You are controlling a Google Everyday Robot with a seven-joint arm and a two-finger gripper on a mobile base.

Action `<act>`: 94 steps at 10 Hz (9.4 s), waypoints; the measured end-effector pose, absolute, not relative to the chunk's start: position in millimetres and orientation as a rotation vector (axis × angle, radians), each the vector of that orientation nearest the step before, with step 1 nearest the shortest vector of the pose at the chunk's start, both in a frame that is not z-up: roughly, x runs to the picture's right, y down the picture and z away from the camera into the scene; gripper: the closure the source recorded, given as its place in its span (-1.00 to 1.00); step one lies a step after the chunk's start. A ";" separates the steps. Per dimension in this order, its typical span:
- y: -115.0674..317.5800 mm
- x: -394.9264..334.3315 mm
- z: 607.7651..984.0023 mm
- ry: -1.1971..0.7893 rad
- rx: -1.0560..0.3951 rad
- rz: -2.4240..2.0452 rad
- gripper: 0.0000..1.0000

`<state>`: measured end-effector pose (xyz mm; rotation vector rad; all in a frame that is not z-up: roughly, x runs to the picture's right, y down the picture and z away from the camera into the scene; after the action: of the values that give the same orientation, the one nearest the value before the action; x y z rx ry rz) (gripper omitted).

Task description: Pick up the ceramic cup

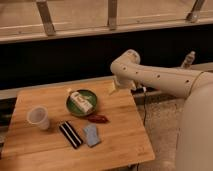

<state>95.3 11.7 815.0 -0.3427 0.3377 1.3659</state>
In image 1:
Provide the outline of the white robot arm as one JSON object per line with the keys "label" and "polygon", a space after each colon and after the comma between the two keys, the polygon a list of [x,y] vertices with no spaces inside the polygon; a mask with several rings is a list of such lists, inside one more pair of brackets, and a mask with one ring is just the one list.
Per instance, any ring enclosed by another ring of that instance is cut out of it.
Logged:
{"label": "white robot arm", "polygon": [[140,64],[140,55],[125,51],[110,66],[112,91],[135,90],[136,83],[184,98],[176,145],[176,171],[213,171],[213,73]]}

